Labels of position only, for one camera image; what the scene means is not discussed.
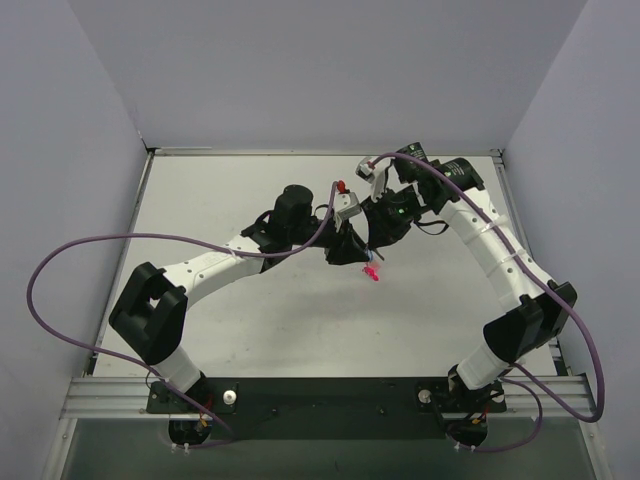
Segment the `gray wall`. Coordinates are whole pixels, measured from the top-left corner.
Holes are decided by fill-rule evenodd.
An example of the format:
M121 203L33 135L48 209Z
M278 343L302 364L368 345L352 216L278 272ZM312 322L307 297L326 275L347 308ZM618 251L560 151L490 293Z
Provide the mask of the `gray wall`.
M585 0L70 0L148 145L504 147Z
M0 478L39 478L85 356L30 318L30 272L57 245L122 231L145 160L122 101L64 0L0 3ZM119 245L70 252L36 285L55 327L90 340Z
M590 0L509 142L507 172L536 257L578 290L607 380L617 478L638 478L640 3ZM562 346L591 372L575 328Z

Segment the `robotic arm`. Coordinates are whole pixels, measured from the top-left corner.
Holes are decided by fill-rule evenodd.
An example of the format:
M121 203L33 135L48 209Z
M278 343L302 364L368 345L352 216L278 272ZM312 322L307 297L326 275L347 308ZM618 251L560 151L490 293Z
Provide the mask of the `robotic arm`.
M428 161L419 143L398 153ZM479 205L491 222L478 218L443 182L417 165L400 157L393 158L386 167L365 159L356 174L371 184L371 195L359 203L355 194L340 182L334 209L327 211L330 221L311 246L323 248L331 265L369 262L373 251L400 241L411 224L429 211L458 234L484 270L505 312L485 325L479 346L452 367L448 375L448 398L458 411L473 412L480 401L486 401L495 388L495 380L513 362L557 335L567 319L567 314L521 272L515 264L515 255L507 251L493 227L501 227L516 248L516 255L570 305L576 301L576 292L569 283L557 285L528 256L506 225L506 217L497 213L482 179L467 160L429 163ZM400 182L407 185L398 192L387 187L391 168ZM273 210L262 214L225 244L230 253L207 252L163 268L150 263L138 266L109 323L166 381L204 404L211 395L207 379L180 346L188 308L223 286L263 273L286 258L239 256L234 251L284 253L294 245L306 244L321 225L312 213L312 202L311 191L290 185L276 199ZM367 242L349 222L362 212L369 225Z

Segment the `white table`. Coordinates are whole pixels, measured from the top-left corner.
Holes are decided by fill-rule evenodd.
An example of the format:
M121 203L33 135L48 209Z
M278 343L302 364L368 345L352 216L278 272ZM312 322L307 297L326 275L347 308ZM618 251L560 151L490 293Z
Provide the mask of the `white table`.
M368 184L354 174L361 158L157 156L134 231L222 245L271 209L292 183L310 188L314 205L327 202L338 179L363 200ZM507 213L492 158L467 158L496 208ZM364 216L354 224L366 239ZM201 252L176 242L134 240L116 293L140 263L159 267ZM493 289L452 231L431 237L412 228L382 253L386 262L377 283L361 272L362 265L330 266L322 250L309 249L229 285L189 310L182 346L207 376L446 375L480 342L483 325L501 315ZM101 341L135 356L110 326ZM526 363L534 374L556 374L547 346L531 352ZM137 377L146 371L99 355L93 374Z

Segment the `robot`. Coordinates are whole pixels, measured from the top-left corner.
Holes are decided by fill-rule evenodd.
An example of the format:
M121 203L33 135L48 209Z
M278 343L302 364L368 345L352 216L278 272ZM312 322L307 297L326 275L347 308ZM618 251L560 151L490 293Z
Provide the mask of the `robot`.
M479 218L440 179L400 156L384 167L364 159L356 174L370 183L370 196L360 202L355 193L339 182L325 228L321 228L321 220L313 213L311 191L301 185L289 185L272 210L260 215L225 244L229 253L210 251L161 268L151 263L139 265L113 308L110 325L166 382L199 403L211 406L216 414L227 414L225 418L234 424L238 438L424 438L447 433L465 444L479 445L487 434L486 412L506 408L497 379L523 355L560 333L567 320L566 312L515 267L514 256L527 262L529 269L569 305L575 304L577 295L570 283L558 285L522 248L466 159L456 158L443 164L429 161L419 143L397 153L435 167L479 205L491 222ZM387 185L391 169L406 185L397 192ZM367 264L378 249L400 242L427 212L433 212L470 249L504 311L500 318L484 326L478 347L453 365L447 377L394 381L211 379L205 377L180 346L190 307L232 282L268 272L286 258L247 254L290 252L294 246L313 239L311 246L324 250L329 265ZM350 222L360 214L366 216L369 226L367 241L358 236ZM497 225L515 247L515 254L509 253L495 235L493 228ZM414 405L405 396L388 393L396 385L417 393L411 396ZM385 407L383 403L398 408ZM484 416L471 418L483 409ZM398 410L404 413L395 419L393 427L390 422L377 420ZM172 395L162 382L152 384L147 411L196 412ZM452 423L444 419L443 413L466 417ZM169 422L170 437L178 445L200 444L212 431L206 421Z

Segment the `table surface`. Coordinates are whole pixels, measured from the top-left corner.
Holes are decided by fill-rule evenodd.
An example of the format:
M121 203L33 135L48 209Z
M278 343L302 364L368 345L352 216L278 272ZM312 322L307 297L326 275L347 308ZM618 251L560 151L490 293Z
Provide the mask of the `table surface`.
M327 202L331 182L338 179L363 200L368 184L354 174L361 158L159 156L134 231L222 245L271 209L293 183L313 191L314 205ZM467 158L496 208L507 214L491 157ZM395 178L390 186L398 186ZM366 239L364 216L353 223ZM159 267L201 253L177 242L134 240L116 293L140 263ZM452 231L429 236L412 228L381 253L386 261L379 282L365 276L362 265L330 266L322 250L309 249L228 285L189 310L182 346L207 376L446 375L479 344L484 324L501 316L491 285ZM101 341L104 348L136 356L109 326ZM526 364L534 374L556 374L546 345L527 355ZM103 377L144 375L141 367L102 354L94 370Z

